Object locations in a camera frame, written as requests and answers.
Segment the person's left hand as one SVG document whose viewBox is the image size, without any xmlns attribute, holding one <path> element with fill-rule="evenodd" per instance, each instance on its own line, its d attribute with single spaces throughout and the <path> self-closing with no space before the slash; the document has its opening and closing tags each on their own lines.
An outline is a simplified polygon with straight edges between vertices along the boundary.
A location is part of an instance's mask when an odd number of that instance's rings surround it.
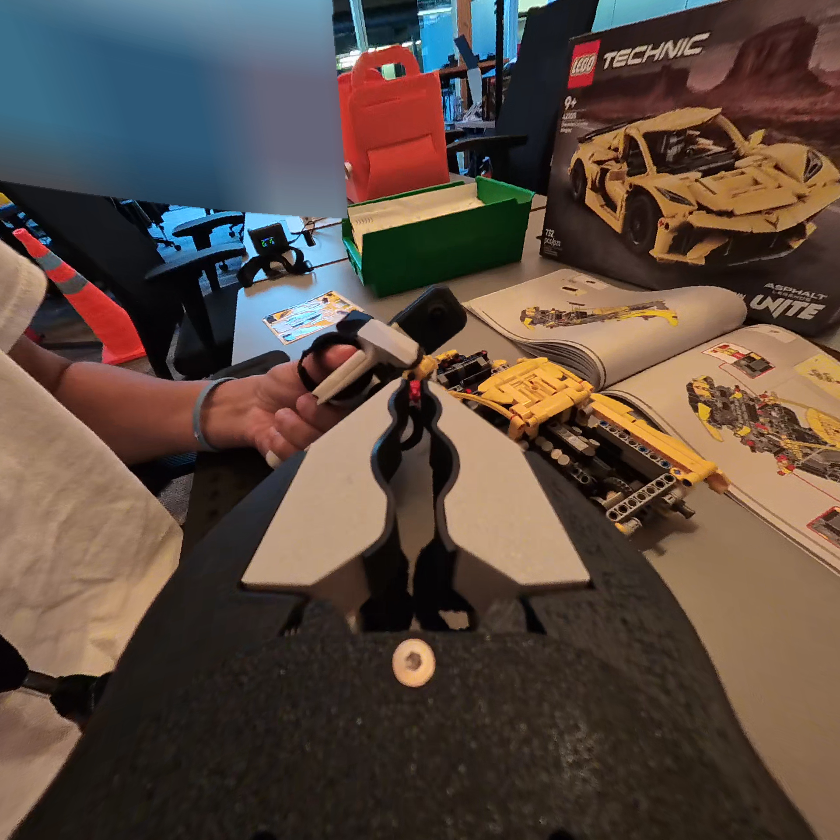
<svg viewBox="0 0 840 840">
<path fill-rule="evenodd" d="M 304 365 L 320 383 L 353 354 L 354 347 L 335 345 Z M 319 404 L 301 383 L 298 363 L 291 361 L 240 379 L 238 400 L 235 448 L 254 448 L 273 466 L 304 451 L 350 414 L 347 407 Z"/>
</svg>

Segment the blue wristband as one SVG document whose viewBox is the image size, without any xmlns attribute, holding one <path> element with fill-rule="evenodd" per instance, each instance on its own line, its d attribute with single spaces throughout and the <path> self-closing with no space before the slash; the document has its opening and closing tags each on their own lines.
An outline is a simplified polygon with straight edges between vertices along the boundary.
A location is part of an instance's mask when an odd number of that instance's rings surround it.
<svg viewBox="0 0 840 840">
<path fill-rule="evenodd" d="M 203 383 L 192 410 L 192 434 L 199 452 L 221 452 L 238 443 L 239 380 L 223 377 Z"/>
</svg>

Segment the black office chair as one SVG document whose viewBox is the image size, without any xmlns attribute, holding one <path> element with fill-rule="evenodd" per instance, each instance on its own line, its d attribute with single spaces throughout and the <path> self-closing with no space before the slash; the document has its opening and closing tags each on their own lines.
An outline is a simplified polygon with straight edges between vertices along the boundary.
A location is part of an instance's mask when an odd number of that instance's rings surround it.
<svg viewBox="0 0 840 840">
<path fill-rule="evenodd" d="M 493 179 L 547 194 L 553 143 L 571 63 L 571 41 L 592 29 L 596 1 L 559 1 L 528 13 L 495 128 L 482 135 L 447 133 L 450 171 L 458 153 L 490 161 Z"/>
<path fill-rule="evenodd" d="M 165 262 L 152 238 L 141 233 L 105 196 L 3 183 L 6 193 L 57 246 L 56 254 L 88 280 L 99 280 L 127 312 L 153 371 L 170 380 L 175 371 L 200 380 L 232 363 L 236 286 L 205 299 L 204 270 L 241 257 L 239 242 L 181 252 Z"/>
</svg>

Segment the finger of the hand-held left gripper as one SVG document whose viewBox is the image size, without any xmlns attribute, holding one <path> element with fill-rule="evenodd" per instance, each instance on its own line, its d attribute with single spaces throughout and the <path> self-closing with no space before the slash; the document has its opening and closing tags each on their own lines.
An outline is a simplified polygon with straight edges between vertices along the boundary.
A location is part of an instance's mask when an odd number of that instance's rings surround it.
<svg viewBox="0 0 840 840">
<path fill-rule="evenodd" d="M 367 364 L 389 364 L 395 368 L 415 368 L 422 360 L 422 348 L 399 329 L 369 320 L 358 330 L 358 341 Z"/>
</svg>

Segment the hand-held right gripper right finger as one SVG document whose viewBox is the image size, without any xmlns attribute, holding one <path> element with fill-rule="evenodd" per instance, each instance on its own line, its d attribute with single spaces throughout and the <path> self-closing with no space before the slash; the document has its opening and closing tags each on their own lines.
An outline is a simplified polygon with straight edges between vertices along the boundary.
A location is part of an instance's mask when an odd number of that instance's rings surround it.
<svg viewBox="0 0 840 840">
<path fill-rule="evenodd" d="M 470 625 L 498 603 L 576 591 L 592 578 L 520 447 L 435 383 L 421 390 L 429 436 L 434 536 L 416 560 L 423 629 L 444 612 Z"/>
</svg>

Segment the orange traffic cone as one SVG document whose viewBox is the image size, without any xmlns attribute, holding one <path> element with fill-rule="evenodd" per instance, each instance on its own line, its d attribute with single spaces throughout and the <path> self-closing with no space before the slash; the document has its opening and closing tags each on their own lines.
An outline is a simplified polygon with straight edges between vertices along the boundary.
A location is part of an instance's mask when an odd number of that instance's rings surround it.
<svg viewBox="0 0 840 840">
<path fill-rule="evenodd" d="M 13 236 L 96 335 L 102 345 L 103 363 L 122 364 L 136 361 L 146 355 L 133 322 L 119 304 L 25 228 L 16 228 Z"/>
</svg>

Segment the open instruction booklet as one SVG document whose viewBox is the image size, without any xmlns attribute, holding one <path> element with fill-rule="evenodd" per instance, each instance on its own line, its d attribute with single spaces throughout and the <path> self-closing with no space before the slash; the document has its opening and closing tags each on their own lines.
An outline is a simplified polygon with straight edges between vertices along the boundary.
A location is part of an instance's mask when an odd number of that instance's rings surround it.
<svg viewBox="0 0 840 840">
<path fill-rule="evenodd" d="M 730 495 L 839 565 L 839 364 L 719 287 L 630 291 L 558 270 L 465 308 L 715 463 Z"/>
</svg>

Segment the green plastic bin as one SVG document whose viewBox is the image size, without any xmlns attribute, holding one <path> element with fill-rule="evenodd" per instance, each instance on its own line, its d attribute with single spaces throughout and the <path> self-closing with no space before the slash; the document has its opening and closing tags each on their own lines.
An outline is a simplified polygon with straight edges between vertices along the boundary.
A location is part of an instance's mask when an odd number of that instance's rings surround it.
<svg viewBox="0 0 840 840">
<path fill-rule="evenodd" d="M 519 262 L 534 194 L 479 177 L 349 206 L 348 259 L 377 298 Z"/>
</svg>

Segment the toy car set box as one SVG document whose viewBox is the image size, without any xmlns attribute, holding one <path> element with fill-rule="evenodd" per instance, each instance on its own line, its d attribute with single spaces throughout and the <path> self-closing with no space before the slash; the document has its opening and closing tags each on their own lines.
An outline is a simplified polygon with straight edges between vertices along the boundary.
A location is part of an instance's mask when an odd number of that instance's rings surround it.
<svg viewBox="0 0 840 840">
<path fill-rule="evenodd" d="M 838 325 L 838 2 L 719 2 L 570 40 L 540 253 L 750 319 Z"/>
</svg>

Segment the orange container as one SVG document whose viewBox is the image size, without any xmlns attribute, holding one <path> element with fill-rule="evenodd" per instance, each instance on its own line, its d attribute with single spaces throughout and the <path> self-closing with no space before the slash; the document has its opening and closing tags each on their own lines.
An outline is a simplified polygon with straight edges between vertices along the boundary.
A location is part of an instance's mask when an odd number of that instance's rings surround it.
<svg viewBox="0 0 840 840">
<path fill-rule="evenodd" d="M 447 184 L 445 119 L 436 71 L 390 45 L 364 52 L 338 77 L 350 203 Z"/>
</svg>

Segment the yellow brick toy car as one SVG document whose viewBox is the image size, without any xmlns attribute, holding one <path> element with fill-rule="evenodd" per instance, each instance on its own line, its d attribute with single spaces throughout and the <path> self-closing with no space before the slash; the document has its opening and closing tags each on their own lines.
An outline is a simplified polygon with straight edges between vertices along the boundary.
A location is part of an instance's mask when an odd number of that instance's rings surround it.
<svg viewBox="0 0 840 840">
<path fill-rule="evenodd" d="M 551 462 L 627 537 L 668 512 L 691 518 L 686 496 L 699 484 L 730 487 L 713 462 L 545 357 L 509 364 L 451 350 L 434 364 L 448 394 Z"/>
</svg>

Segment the sticker sheet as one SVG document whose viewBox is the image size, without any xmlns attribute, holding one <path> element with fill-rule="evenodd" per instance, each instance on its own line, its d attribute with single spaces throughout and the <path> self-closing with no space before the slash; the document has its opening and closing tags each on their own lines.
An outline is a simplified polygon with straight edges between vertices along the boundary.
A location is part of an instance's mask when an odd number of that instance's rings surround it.
<svg viewBox="0 0 840 840">
<path fill-rule="evenodd" d="M 353 311 L 363 309 L 337 291 L 329 290 L 291 308 L 275 311 L 262 322 L 288 346 L 331 328 Z"/>
</svg>

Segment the black device with display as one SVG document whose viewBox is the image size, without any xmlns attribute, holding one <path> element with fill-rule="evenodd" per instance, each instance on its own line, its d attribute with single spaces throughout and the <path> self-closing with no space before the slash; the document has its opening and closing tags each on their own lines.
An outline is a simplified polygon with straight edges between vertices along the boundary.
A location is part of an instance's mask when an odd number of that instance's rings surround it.
<svg viewBox="0 0 840 840">
<path fill-rule="evenodd" d="M 255 255 L 245 261 L 237 272 L 237 281 L 242 288 L 252 287 L 259 275 L 272 280 L 312 273 L 312 264 L 301 249 L 292 245 L 282 224 L 250 228 L 248 236 Z"/>
</svg>

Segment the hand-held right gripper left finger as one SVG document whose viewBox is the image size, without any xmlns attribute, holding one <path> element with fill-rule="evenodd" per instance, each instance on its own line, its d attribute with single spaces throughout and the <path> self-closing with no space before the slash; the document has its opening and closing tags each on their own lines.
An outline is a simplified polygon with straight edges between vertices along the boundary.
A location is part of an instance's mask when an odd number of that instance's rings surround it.
<svg viewBox="0 0 840 840">
<path fill-rule="evenodd" d="M 306 595 L 366 631 L 407 629 L 411 596 L 390 482 L 401 464 L 411 386 L 397 380 L 313 443 L 241 583 Z"/>
</svg>

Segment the black perforated chair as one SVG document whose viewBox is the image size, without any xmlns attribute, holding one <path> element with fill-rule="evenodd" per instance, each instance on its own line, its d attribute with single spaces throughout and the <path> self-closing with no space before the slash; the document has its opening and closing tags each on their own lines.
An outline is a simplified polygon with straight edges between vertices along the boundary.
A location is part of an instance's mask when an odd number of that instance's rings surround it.
<svg viewBox="0 0 840 840">
<path fill-rule="evenodd" d="M 192 477 L 182 526 L 183 554 L 201 542 L 270 474 L 266 462 L 252 448 L 170 456 L 130 469 L 157 497 L 173 482 Z"/>
</svg>

